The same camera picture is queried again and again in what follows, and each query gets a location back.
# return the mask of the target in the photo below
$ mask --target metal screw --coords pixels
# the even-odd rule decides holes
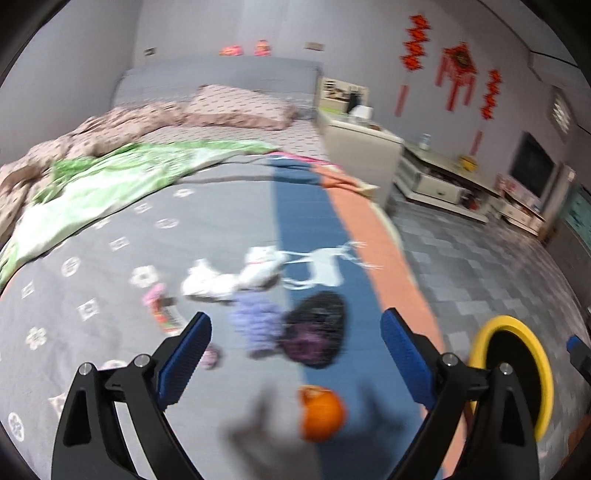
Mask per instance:
[[[507,363],[502,363],[499,365],[499,370],[503,373],[503,375],[511,375],[513,373],[513,367]]]
[[[150,362],[150,356],[146,355],[145,353],[142,353],[141,355],[138,355],[137,357],[134,358],[134,365],[136,367],[145,367],[146,365],[148,365]]]
[[[78,373],[80,375],[88,375],[91,370],[92,370],[92,364],[85,362],[78,369]]]
[[[448,367],[455,367],[459,362],[458,358],[453,353],[444,353],[441,360]]]

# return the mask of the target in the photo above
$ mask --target red tassel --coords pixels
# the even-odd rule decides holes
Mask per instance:
[[[404,109],[404,104],[406,103],[406,98],[408,96],[408,85],[402,85],[400,88],[400,94],[398,95],[398,103],[396,104],[396,116],[402,115],[402,110]]]
[[[452,87],[452,91],[449,93],[449,99],[447,101],[447,110],[449,112],[453,112],[453,109],[456,106],[456,98],[457,98],[457,93],[460,89],[460,80],[456,78],[456,80],[453,82],[453,87]]]
[[[476,136],[474,137],[474,142],[472,142],[472,148],[470,149],[470,156],[473,157],[478,152],[478,148],[480,147],[480,142],[482,141],[482,130],[476,132]]]
[[[464,105],[470,105],[470,101],[472,100],[472,92],[474,91],[474,85],[476,83],[476,77],[474,75],[470,75],[470,80],[468,80],[468,90],[466,92],[466,96],[464,97]]]
[[[440,87],[443,85],[443,76],[447,71],[447,57],[441,57],[441,63],[439,64],[439,70],[437,71],[437,78],[435,79],[435,85]]]

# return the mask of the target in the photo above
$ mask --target pink toy on headboard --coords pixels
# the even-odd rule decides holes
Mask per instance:
[[[244,50],[240,45],[232,45],[221,49],[220,55],[225,57],[239,57],[240,55],[244,55]]]
[[[270,57],[271,46],[267,40],[259,40],[255,47],[255,57]]]

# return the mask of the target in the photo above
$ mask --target white sock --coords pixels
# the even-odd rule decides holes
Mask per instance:
[[[215,300],[230,300],[237,289],[236,275],[221,275],[204,258],[197,260],[195,266],[189,268],[189,276],[181,285],[184,296]]]
[[[276,247],[252,247],[244,259],[246,267],[238,275],[240,288],[259,288],[269,282],[281,270],[287,256]]]

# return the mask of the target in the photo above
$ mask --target orange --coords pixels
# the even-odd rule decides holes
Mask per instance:
[[[325,442],[345,423],[347,412],[335,392],[315,385],[300,387],[304,407],[302,437],[309,442]]]

